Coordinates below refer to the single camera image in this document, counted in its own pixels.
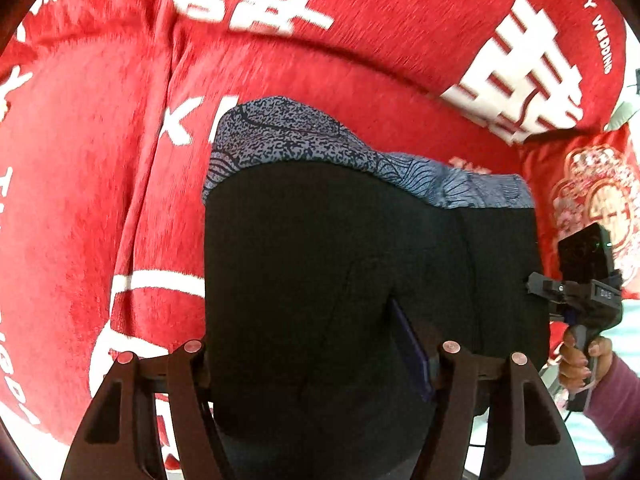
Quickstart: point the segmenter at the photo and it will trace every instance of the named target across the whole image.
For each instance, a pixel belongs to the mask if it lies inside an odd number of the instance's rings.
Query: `red cushion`
[[[549,359],[555,360],[560,355],[559,348],[564,341],[564,332],[566,332],[567,327],[566,323],[560,321],[554,321],[550,324]]]
[[[523,176],[536,202],[545,272],[559,277],[557,244],[593,222],[611,233],[626,298],[640,294],[640,171],[628,125],[616,132],[525,142]]]

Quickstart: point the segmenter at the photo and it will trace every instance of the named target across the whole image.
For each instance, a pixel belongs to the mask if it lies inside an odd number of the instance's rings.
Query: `red blanket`
[[[607,123],[624,47],[610,0],[38,0],[0,57],[0,401],[70,443],[117,352],[203,335],[200,191],[237,102],[521,173],[514,142]]]

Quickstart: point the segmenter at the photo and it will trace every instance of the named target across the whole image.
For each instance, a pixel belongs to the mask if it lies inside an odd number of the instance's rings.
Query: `black pants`
[[[538,368],[548,352],[530,209],[441,209],[321,162],[243,170],[206,205],[207,347],[239,480],[372,480],[433,415],[390,335],[393,294],[443,339]]]

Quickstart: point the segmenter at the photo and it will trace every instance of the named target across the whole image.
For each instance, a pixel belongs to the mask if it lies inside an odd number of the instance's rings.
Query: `gray patterned waistband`
[[[363,171],[437,207],[533,207],[520,176],[476,174],[421,156],[376,152],[334,118],[285,97],[238,105],[220,119],[202,200],[238,171],[285,160]]]

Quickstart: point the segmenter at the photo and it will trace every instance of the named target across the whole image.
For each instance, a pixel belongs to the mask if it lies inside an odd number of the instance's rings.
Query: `person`
[[[584,415],[607,439],[615,456],[604,464],[585,466],[584,472],[588,480],[608,480],[628,456],[637,438],[640,378],[613,351],[611,339],[602,336],[595,339],[588,353],[598,358],[598,367],[591,403]],[[576,393],[584,388],[584,379],[589,377],[590,371],[586,367],[587,357],[575,347],[575,339],[569,330],[564,334],[560,354],[560,382],[570,393]]]

